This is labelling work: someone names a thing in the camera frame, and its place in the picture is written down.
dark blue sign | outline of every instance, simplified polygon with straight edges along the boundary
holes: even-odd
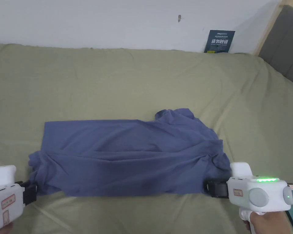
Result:
[[[228,53],[235,31],[210,30],[204,53]]]

red stamp label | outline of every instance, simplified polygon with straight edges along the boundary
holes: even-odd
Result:
[[[15,202],[15,194],[13,194],[12,196],[9,196],[8,198],[4,199],[1,202],[1,208],[7,208],[9,205],[13,204]]]
[[[243,191],[242,190],[233,190],[233,194],[235,196],[242,197],[243,196]]]
[[[3,225],[5,226],[9,224],[9,210],[4,211],[2,216],[3,216]]]

gray round button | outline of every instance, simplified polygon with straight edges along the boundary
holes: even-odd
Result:
[[[264,207],[268,204],[268,194],[261,188],[252,188],[249,193],[250,202],[257,207]]]
[[[293,205],[293,195],[290,187],[284,187],[284,201],[288,205]]]

white wall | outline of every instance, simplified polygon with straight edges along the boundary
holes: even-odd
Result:
[[[0,43],[202,52],[216,29],[236,31],[230,52],[253,53],[279,2],[0,0]]]

wooden post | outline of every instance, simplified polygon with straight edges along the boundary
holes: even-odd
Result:
[[[293,6],[293,0],[282,0],[280,5],[278,5],[278,7],[276,7],[275,9],[275,12],[273,13],[273,16],[271,17],[267,27],[266,27],[266,31],[265,31],[265,34],[264,36],[262,37],[262,39],[260,40],[256,50],[255,50],[255,53],[254,55],[259,55],[259,52],[261,51],[262,49],[262,46],[269,34],[269,32],[271,31],[271,29],[273,28],[273,25],[275,24],[275,21],[278,17],[278,15],[280,14],[282,8],[285,6],[285,5],[291,5]]]

